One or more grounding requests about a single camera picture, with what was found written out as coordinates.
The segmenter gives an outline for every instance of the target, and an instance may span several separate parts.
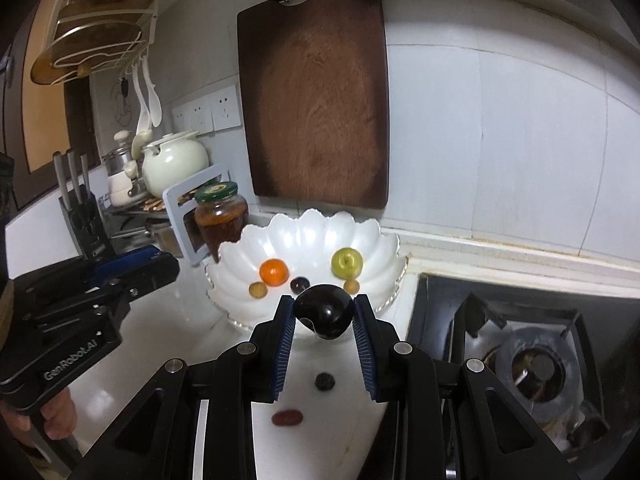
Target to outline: green jar lid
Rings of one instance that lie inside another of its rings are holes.
[[[196,202],[214,202],[215,200],[222,200],[237,193],[238,184],[235,182],[218,182],[216,184],[207,182],[196,191]]]

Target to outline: wall socket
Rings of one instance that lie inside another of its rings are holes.
[[[171,110],[171,116],[174,120],[174,133],[183,132],[189,129],[187,122],[187,105],[181,105]]]
[[[190,130],[198,130],[201,134],[213,131],[211,108],[207,97],[201,97],[186,104],[187,123]]]
[[[236,85],[213,92],[213,94],[209,95],[209,105],[215,131],[235,128],[242,124]]]

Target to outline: small yellow fruit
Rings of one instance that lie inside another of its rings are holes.
[[[260,300],[267,295],[267,286],[263,282],[253,282],[249,285],[249,294],[252,298]]]
[[[360,290],[360,284],[358,283],[358,280],[347,280],[346,282],[344,282],[342,288],[349,294],[353,295],[357,294]]]

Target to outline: orange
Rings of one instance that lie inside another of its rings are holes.
[[[260,266],[260,278],[269,286],[282,285],[289,279],[287,264],[277,258],[267,260]]]

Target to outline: hand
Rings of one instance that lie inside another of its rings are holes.
[[[44,431],[51,440],[60,440],[73,433],[78,423],[76,405],[71,399],[69,389],[65,388],[41,409],[44,417]],[[25,446],[33,446],[33,442],[27,435],[31,428],[31,420],[28,416],[15,413],[4,401],[0,401],[0,415],[4,418],[12,435]]]

